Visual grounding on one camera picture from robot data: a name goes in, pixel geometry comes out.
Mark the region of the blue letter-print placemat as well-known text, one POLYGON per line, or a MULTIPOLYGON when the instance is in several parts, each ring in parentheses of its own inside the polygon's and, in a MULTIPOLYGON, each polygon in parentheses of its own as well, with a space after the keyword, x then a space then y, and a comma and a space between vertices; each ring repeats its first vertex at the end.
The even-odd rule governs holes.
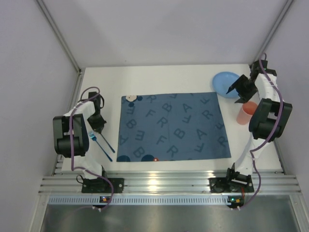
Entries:
POLYGON ((230 157, 215 92, 121 97, 118 162, 230 157))

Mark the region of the orange plastic cup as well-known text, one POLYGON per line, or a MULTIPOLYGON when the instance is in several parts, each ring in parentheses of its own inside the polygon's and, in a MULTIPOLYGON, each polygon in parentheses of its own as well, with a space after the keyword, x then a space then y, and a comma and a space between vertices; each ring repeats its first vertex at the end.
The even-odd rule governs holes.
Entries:
POLYGON ((244 103, 237 115, 237 123, 239 123, 240 125, 246 125, 247 123, 249 123, 257 107, 258 105, 252 101, 244 103))

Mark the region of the blue metal fork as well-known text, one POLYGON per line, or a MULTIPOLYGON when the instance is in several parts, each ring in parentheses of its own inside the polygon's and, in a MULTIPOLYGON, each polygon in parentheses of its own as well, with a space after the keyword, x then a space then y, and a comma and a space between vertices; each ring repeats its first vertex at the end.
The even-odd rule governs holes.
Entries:
POLYGON ((98 146, 99 148, 103 151, 103 153, 106 155, 106 157, 108 158, 108 160, 110 162, 112 162, 112 158, 108 155, 108 153, 104 150, 104 148, 99 144, 99 142, 97 141, 97 137, 96 135, 93 133, 93 132, 89 132, 88 133, 89 137, 91 138, 92 141, 94 141, 98 146))

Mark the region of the blue metal spoon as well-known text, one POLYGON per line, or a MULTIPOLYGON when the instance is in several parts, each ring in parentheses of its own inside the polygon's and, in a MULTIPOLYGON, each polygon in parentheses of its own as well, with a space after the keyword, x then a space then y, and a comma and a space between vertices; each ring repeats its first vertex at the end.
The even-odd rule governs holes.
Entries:
POLYGON ((102 138, 103 140, 105 141, 105 143, 108 145, 108 147, 110 148, 110 150, 115 153, 115 150, 114 148, 111 146, 111 144, 107 141, 107 139, 103 136, 103 134, 101 132, 98 133, 102 138))

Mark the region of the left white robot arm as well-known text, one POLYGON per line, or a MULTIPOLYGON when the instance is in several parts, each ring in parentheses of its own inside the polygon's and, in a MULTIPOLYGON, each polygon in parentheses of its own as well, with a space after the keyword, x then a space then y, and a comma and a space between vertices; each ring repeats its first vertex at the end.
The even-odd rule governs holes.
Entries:
POLYGON ((89 92, 68 113, 53 118, 54 148, 70 160, 71 171, 82 171, 85 179, 106 180, 106 172, 90 153, 90 132, 102 132, 106 120, 101 115, 104 98, 89 92))

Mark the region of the blue plastic plate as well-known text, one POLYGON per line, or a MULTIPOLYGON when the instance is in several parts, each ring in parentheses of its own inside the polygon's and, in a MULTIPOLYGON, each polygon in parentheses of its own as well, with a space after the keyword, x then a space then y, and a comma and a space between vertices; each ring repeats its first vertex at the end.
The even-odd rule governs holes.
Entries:
POLYGON ((229 99, 238 98, 238 93, 234 89, 227 93, 229 87, 238 80, 239 75, 233 72, 219 72, 212 79, 212 87, 217 94, 229 99))

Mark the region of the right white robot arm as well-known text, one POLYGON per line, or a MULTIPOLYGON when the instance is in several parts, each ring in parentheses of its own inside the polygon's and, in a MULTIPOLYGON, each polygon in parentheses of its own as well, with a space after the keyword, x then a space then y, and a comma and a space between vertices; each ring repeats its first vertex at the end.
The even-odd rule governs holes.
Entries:
POLYGON ((240 158, 227 170, 227 183, 248 186, 256 162, 264 148, 274 139, 281 137, 292 112, 292 105, 283 100, 277 86, 277 73, 267 67, 266 59, 253 62, 250 76, 240 76, 229 88, 238 93, 238 103, 247 103, 254 94, 259 104, 249 122, 250 137, 240 158))

